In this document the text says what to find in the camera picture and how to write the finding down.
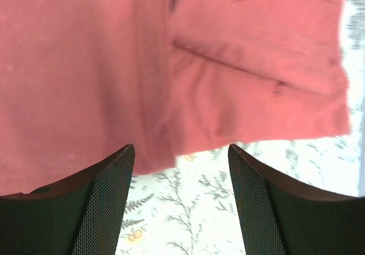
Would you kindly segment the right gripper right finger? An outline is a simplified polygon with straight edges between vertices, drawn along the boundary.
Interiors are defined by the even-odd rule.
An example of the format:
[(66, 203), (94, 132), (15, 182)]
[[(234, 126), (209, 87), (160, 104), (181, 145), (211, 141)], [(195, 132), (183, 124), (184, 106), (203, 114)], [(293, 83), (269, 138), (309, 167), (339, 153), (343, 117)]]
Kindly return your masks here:
[(235, 144), (229, 169), (246, 254), (364, 254), (364, 197), (303, 183)]

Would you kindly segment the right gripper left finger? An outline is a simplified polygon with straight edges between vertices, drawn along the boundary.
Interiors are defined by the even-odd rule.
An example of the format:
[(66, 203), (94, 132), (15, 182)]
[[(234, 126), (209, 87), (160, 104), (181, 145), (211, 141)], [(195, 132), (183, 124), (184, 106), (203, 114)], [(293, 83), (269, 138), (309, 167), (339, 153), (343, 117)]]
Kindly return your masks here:
[(62, 180), (1, 196), (1, 254), (115, 254), (134, 160), (128, 144)]

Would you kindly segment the pink t shirt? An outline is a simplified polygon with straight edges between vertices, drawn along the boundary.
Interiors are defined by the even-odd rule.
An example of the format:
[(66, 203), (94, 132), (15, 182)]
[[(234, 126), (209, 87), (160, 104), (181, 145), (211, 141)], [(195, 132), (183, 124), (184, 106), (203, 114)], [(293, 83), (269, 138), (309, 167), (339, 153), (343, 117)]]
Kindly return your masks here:
[(1, 0), (1, 194), (349, 132), (344, 0)]

